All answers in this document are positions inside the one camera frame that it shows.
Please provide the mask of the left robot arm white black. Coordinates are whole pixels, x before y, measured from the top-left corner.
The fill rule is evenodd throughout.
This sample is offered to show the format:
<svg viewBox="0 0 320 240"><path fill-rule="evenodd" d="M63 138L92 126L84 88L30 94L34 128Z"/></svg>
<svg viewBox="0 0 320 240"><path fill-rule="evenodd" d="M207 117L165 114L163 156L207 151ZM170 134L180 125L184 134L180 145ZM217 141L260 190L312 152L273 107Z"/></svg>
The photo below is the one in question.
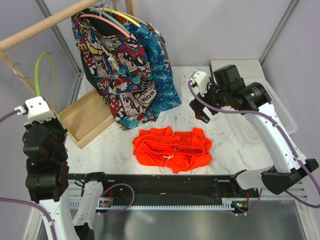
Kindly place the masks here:
<svg viewBox="0 0 320 240"><path fill-rule="evenodd" d="M25 185L30 199L42 211L50 240L93 240L93 220L100 197L110 185L104 172L88 173L81 190L81 201L75 216L69 206L69 166L65 148L67 130L52 118L28 123L22 137L27 156Z"/></svg>

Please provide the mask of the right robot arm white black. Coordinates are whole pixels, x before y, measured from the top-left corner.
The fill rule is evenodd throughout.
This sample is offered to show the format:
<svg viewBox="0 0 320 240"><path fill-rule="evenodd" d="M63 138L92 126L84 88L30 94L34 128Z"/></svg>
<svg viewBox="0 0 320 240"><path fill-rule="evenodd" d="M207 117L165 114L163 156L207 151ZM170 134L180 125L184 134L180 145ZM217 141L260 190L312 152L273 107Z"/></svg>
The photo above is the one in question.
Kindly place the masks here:
<svg viewBox="0 0 320 240"><path fill-rule="evenodd" d="M190 107L198 120L208 123L204 108L215 115L240 114L253 126L267 148L272 166L258 170L242 170L233 175L229 191L235 197L248 189L266 188L279 195L305 177L313 178L319 168L314 158L307 158L278 117L267 89L260 82L247 83L234 64L223 66L208 76L195 71L189 77L188 87L194 100Z"/></svg>

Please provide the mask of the orange mesh shorts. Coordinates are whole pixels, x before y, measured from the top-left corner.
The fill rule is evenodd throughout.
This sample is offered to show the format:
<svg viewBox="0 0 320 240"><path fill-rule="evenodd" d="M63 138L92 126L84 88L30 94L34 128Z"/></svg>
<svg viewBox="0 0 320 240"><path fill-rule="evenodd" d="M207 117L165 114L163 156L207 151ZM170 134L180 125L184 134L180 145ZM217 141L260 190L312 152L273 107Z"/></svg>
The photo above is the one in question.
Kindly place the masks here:
<svg viewBox="0 0 320 240"><path fill-rule="evenodd" d="M174 174L207 166L213 160L212 141L196 127L176 132L170 126L141 129L132 144L133 155L141 165L167 167Z"/></svg>

